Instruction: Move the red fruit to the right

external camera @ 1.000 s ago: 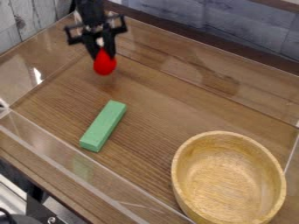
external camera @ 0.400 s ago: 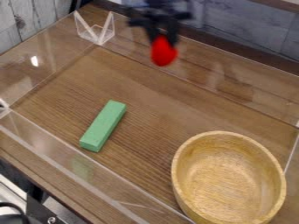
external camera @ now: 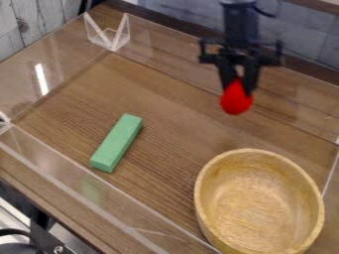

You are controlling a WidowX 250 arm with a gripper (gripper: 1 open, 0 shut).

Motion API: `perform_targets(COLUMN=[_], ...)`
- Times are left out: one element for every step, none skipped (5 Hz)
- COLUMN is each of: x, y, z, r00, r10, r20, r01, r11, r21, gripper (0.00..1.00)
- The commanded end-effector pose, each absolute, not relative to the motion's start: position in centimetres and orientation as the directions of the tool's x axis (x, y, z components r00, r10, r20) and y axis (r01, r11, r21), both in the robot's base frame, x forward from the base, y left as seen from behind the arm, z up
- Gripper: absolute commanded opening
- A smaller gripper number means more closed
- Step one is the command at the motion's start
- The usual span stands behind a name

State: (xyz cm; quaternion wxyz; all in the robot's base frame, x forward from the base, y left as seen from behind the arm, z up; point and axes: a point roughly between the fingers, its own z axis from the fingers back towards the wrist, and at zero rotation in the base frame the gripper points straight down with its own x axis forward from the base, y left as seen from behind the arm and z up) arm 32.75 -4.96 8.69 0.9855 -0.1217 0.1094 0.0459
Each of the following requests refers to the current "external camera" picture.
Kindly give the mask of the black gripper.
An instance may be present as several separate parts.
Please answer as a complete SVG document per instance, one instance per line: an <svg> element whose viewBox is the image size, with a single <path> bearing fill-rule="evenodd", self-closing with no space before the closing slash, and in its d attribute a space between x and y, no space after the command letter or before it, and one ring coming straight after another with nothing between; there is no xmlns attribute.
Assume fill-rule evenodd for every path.
<svg viewBox="0 0 339 254"><path fill-rule="evenodd" d="M274 53L266 54L263 46L274 46ZM255 42L249 44L243 49L230 46L222 39L202 39L199 41L200 64L215 64L219 69L222 88L227 89L238 77L235 64L245 64L243 85L246 94L251 95L257 89L257 81L261 66L282 65L283 42Z"/></svg>

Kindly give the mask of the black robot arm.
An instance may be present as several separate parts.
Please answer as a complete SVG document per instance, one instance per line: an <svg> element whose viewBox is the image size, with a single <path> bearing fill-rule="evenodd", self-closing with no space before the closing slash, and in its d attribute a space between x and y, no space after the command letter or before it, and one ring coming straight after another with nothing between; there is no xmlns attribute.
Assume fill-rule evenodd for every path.
<svg viewBox="0 0 339 254"><path fill-rule="evenodd" d="M241 82L246 95L257 89L261 69L282 65L281 40L266 42L259 37L258 16L275 18L257 5L257 0L222 0L225 35L199 41L199 63L212 64L219 70L222 88Z"/></svg>

